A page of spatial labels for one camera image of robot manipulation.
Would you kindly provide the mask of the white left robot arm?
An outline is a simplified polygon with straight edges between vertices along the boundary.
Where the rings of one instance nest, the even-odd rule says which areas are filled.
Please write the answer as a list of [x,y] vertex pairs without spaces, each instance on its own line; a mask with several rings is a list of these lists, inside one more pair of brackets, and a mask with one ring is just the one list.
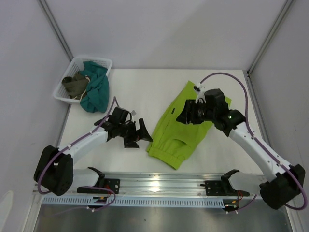
[[138,120],[128,110],[115,107],[111,114],[97,121],[91,130],[76,141],[61,147],[49,145],[42,151],[34,173],[38,192],[62,196],[69,190],[85,194],[114,194],[118,191],[105,179],[105,174],[94,167],[75,169],[74,165],[94,148],[121,137],[125,148],[139,148],[138,141],[152,142],[143,118]]

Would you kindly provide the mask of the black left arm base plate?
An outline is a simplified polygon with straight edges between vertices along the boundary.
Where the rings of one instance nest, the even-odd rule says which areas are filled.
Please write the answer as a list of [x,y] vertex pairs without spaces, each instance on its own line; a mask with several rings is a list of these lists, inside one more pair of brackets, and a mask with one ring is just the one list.
[[110,194],[109,191],[105,190],[109,189],[113,191],[115,194],[118,194],[119,188],[120,188],[120,179],[100,178],[93,186],[78,187],[77,192],[85,194]]

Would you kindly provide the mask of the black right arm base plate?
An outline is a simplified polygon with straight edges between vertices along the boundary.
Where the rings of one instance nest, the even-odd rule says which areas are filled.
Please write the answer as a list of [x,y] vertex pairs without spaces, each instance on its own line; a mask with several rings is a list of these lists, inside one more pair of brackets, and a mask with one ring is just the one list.
[[200,184],[206,191],[207,196],[244,196],[250,194],[243,190],[235,190],[231,185],[222,180],[206,180]]

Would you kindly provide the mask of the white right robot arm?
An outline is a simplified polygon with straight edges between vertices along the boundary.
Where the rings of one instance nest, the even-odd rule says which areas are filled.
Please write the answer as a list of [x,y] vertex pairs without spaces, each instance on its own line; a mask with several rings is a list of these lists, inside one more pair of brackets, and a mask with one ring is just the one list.
[[303,189],[305,170],[301,165],[292,166],[264,141],[260,141],[251,130],[249,122],[240,111],[231,110],[220,89],[205,90],[194,86],[196,99],[188,99],[177,117],[183,124],[201,124],[210,121],[215,128],[237,143],[258,165],[267,179],[259,184],[260,196],[272,209],[286,206],[301,194],[304,203],[293,210],[304,210],[308,198]]

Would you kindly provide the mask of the lime green shorts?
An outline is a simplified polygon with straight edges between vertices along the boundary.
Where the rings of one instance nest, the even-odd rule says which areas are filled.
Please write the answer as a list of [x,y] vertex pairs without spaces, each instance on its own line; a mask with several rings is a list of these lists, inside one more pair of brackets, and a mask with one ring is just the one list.
[[212,122],[202,124],[182,124],[176,118],[182,112],[187,99],[195,100],[194,83],[188,81],[186,86],[173,100],[158,121],[153,133],[153,141],[146,151],[149,156],[157,158],[173,168],[179,169],[181,164],[193,154],[198,144],[205,138]]

